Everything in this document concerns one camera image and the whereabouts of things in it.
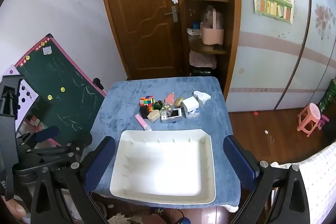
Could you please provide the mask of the person's left hand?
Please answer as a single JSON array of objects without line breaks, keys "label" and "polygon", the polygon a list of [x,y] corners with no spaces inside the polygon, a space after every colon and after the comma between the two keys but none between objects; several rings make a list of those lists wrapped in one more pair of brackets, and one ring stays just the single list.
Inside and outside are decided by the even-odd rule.
[{"label": "person's left hand", "polygon": [[27,215],[27,211],[25,208],[15,199],[11,199],[6,201],[4,196],[1,196],[3,199],[6,207],[8,208],[11,215],[19,222],[19,223],[25,223],[24,217]]}]

